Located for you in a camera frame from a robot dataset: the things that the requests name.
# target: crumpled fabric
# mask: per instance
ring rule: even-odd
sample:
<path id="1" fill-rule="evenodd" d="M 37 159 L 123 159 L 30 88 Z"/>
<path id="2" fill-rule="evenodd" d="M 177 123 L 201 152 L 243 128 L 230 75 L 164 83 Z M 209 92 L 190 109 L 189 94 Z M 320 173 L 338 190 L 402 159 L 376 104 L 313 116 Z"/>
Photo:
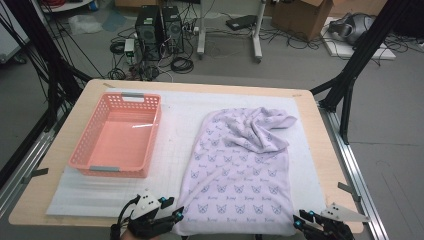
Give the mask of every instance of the crumpled fabric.
<path id="1" fill-rule="evenodd" d="M 183 178 L 177 207 L 185 207 L 184 219 L 173 232 L 293 235 L 289 143 L 272 130 L 296 120 L 263 107 L 210 113 Z"/>

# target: metal frame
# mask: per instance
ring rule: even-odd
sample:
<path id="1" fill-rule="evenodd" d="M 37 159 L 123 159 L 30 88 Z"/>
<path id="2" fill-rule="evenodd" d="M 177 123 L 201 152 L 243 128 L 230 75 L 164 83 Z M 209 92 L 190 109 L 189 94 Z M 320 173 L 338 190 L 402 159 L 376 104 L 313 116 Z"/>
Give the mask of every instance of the metal frame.
<path id="1" fill-rule="evenodd" d="M 335 112 L 337 105 L 343 99 L 339 132 L 345 144 L 349 144 L 348 125 L 355 81 L 413 1 L 417 0 L 387 1 L 370 29 L 363 38 L 361 36 L 362 40 L 357 44 L 355 52 L 342 72 L 311 90 L 312 94 L 316 95 L 330 89 L 327 96 L 319 102 L 321 107 L 330 112 Z"/>
<path id="2" fill-rule="evenodd" d="M 368 224 L 371 234 L 375 240 L 388 240 L 389 237 L 387 236 L 386 229 L 383 226 L 383 222 L 377 212 L 371 198 L 371 194 L 368 191 L 367 184 L 362 177 L 361 170 L 359 169 L 356 158 L 353 155 L 352 148 L 345 144 L 343 137 L 338 134 L 340 130 L 340 120 L 337 114 L 333 112 L 325 112 L 324 115 L 331 126 L 331 132 L 333 133 L 338 150 L 343 158 L 344 169 L 349 175 L 348 180 L 352 183 L 355 193 L 360 197 L 361 210 L 371 219 Z"/>
<path id="3" fill-rule="evenodd" d="M 57 118 L 60 119 L 49 131 L 42 132 L 34 141 L 34 144 L 29 149 L 20 164 L 16 167 L 9 180 L 1 188 L 0 191 L 0 218 L 7 211 L 8 207 L 12 204 L 13 200 L 17 197 L 20 190 L 28 184 L 34 176 L 34 170 L 42 161 L 44 155 L 50 148 L 57 132 L 59 131 L 63 120 L 66 119 L 66 110 L 69 106 L 63 105 L 58 111 Z"/>

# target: gray floor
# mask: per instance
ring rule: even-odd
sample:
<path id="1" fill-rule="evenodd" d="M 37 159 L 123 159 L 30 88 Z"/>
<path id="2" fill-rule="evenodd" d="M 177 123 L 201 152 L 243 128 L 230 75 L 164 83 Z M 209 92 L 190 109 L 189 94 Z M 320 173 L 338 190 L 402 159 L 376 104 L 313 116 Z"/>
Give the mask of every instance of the gray floor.
<path id="1" fill-rule="evenodd" d="M 105 22 L 110 11 L 89 13 L 84 9 L 68 14 L 88 13 Z M 216 19 L 213 24 L 224 28 Z M 111 68 L 110 39 L 133 26 L 133 18 L 114 32 L 75 36 L 88 57 L 105 74 Z M 265 19 L 265 28 L 269 19 Z M 68 38 L 77 67 L 91 76 L 98 73 L 76 50 Z M 263 60 L 255 63 L 248 38 L 227 35 L 208 37 L 206 56 L 193 55 L 195 68 L 187 75 L 172 73 L 173 81 L 274 88 L 311 89 L 335 77 L 346 61 L 330 57 L 324 46 L 317 50 L 294 49 L 286 38 L 262 41 Z M 395 53 L 395 61 L 381 66 L 368 63 L 355 85 L 350 118 L 350 142 L 362 174 L 390 239 L 422 239 L 424 236 L 424 68 L 423 53 L 409 50 Z M 157 81 L 170 82 L 162 74 Z M 316 96 L 317 100 L 324 94 Z M 0 67 L 0 167 L 10 158 L 23 138 L 47 108 L 45 98 L 30 64 Z M 104 228 L 34 228 L 11 226 L 9 211 L 0 222 L 2 239 L 91 239 L 107 238 Z M 368 239 L 367 234 L 357 239 Z"/>

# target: white table mat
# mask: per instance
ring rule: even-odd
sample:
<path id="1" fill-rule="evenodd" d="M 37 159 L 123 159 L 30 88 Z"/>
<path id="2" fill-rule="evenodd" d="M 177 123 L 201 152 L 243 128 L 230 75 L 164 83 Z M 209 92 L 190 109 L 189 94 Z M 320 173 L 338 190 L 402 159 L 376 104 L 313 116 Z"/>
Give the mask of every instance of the white table mat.
<path id="1" fill-rule="evenodd" d="M 108 91 L 145 92 L 134 89 Z M 324 197 L 294 99 L 152 90 L 145 93 L 159 94 L 162 98 L 162 118 L 148 177 L 84 176 L 78 170 L 66 167 L 47 215 L 118 217 L 123 206 L 145 188 L 149 188 L 157 198 L 163 196 L 177 199 L 194 138 L 203 118 L 220 109 L 257 107 L 284 109 L 298 119 L 294 126 L 284 130 L 283 137 L 290 143 L 288 151 L 293 207 L 295 212 L 298 209 L 316 212 L 325 209 Z M 162 214 L 169 214 L 173 210 L 175 203 L 162 211 Z"/>

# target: computer tower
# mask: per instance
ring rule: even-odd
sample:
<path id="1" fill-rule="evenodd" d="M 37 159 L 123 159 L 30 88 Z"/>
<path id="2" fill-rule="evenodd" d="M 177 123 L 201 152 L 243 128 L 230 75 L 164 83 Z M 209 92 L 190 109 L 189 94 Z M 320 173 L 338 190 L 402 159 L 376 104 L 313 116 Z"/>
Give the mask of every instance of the computer tower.
<path id="1" fill-rule="evenodd" d="M 143 60 L 161 59 L 160 46 L 164 42 L 160 8 L 157 5 L 141 6 L 135 22 Z"/>
<path id="2" fill-rule="evenodd" d="M 182 22 L 177 6 L 163 7 L 162 16 L 168 53 L 183 53 L 184 41 Z"/>

